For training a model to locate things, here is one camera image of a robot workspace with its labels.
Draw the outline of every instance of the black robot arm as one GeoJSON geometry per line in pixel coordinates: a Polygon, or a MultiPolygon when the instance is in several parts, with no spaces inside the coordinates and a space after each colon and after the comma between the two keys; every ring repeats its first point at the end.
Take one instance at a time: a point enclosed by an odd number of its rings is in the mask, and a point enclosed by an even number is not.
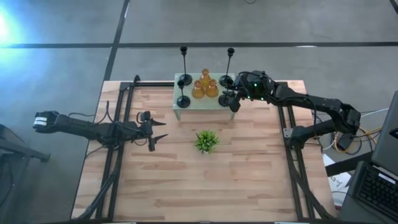
{"type": "Polygon", "coordinates": [[[105,147],[117,147],[121,141],[135,141],[147,139],[149,150],[155,150],[155,143],[167,134],[152,138],[153,126],[165,125],[154,121],[150,112],[145,111],[140,115],[140,126],[135,122],[92,123],[71,118],[57,111],[44,111],[36,113],[33,128],[38,133],[63,132],[97,140],[105,147]]]}
{"type": "Polygon", "coordinates": [[[308,94],[297,93],[291,88],[280,85],[265,72],[241,72],[234,83],[224,91],[228,97],[229,108],[237,112],[240,100],[262,100],[276,106],[299,106],[311,110],[322,111],[330,115],[331,120],[314,124],[309,127],[297,126],[284,130],[285,138],[296,149],[304,148],[305,142],[312,137],[331,132],[356,134],[359,128],[361,113],[351,105],[337,99],[328,99],[308,94]]]}

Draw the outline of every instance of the wooden tabletop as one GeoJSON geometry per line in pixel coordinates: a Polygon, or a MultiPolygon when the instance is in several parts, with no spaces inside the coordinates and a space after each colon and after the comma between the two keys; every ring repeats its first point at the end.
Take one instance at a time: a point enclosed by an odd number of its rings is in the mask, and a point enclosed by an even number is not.
{"type": "MultiPolygon", "coordinates": [[[[96,121],[103,117],[107,100],[113,117],[119,84],[104,82],[96,121]]],[[[305,93],[303,81],[288,84],[305,93]]],[[[149,152],[147,145],[126,143],[115,221],[296,220],[277,107],[245,100],[234,120],[229,120],[227,111],[184,111],[182,120],[177,121],[172,104],[171,87],[134,89],[130,120],[135,121],[138,112],[149,110],[155,120],[167,123],[154,127],[154,136],[169,135],[156,144],[155,152],[149,152]],[[212,154],[201,154],[193,147],[195,133],[203,129],[216,131],[220,139],[212,154]]],[[[310,110],[294,107],[294,113],[297,125],[313,123],[310,110]]],[[[100,144],[92,141],[88,152],[98,147],[100,144]]],[[[319,147],[306,146],[303,157],[312,192],[335,215],[319,147]]],[[[105,158],[106,149],[101,149],[86,159],[72,217],[79,216],[98,193],[105,158]]],[[[306,214],[302,192],[301,198],[306,214]]]]}

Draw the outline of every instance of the orange glass bottle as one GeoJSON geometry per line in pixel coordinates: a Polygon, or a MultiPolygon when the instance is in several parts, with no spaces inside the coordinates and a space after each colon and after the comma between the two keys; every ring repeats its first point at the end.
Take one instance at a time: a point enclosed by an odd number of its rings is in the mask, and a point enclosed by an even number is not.
{"type": "Polygon", "coordinates": [[[204,95],[205,95],[205,89],[201,85],[201,82],[199,80],[196,80],[193,84],[192,96],[196,99],[200,99],[204,97],[204,95]]]}
{"type": "Polygon", "coordinates": [[[211,79],[209,82],[209,87],[206,89],[206,95],[208,97],[216,97],[218,96],[218,88],[217,88],[217,82],[214,79],[211,79]]]}
{"type": "Polygon", "coordinates": [[[200,77],[202,87],[207,88],[209,86],[210,80],[211,80],[211,78],[210,78],[209,70],[207,68],[203,69],[201,71],[201,77],[200,77]]]}

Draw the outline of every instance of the gray floor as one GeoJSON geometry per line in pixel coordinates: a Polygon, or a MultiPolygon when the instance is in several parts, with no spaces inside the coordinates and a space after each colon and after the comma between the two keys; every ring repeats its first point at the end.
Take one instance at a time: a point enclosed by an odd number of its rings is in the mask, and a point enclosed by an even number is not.
{"type": "MultiPolygon", "coordinates": [[[[122,4],[2,1],[0,22],[6,26],[0,43],[112,42],[122,4]]],[[[121,37],[121,42],[360,41],[398,41],[398,15],[388,0],[132,0],[121,37]]],[[[398,47],[235,50],[231,72],[257,69],[276,80],[305,80],[310,94],[339,98],[360,111],[387,108],[398,89],[398,47]]],[[[36,134],[32,122],[35,112],[43,110],[94,113],[109,53],[0,49],[0,123],[52,154],[46,164],[30,164],[14,223],[69,218],[88,141],[62,133],[36,134]]],[[[226,63],[226,49],[188,50],[188,71],[207,67],[223,72],[226,63]]],[[[143,80],[171,80],[177,72],[182,72],[178,49],[119,49],[111,80],[132,80],[136,74],[143,80]]],[[[376,128],[385,115],[368,116],[362,126],[376,128]]],[[[333,150],[326,153],[345,158],[333,150]]]]}

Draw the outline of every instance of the potted plant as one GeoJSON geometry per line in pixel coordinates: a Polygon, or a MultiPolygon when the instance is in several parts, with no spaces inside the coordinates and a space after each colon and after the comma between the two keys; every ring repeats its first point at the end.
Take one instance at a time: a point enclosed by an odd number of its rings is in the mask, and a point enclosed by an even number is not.
{"type": "Polygon", "coordinates": [[[203,130],[197,134],[198,139],[195,141],[195,147],[203,153],[211,153],[215,150],[215,146],[219,143],[218,137],[214,131],[203,130]]]}

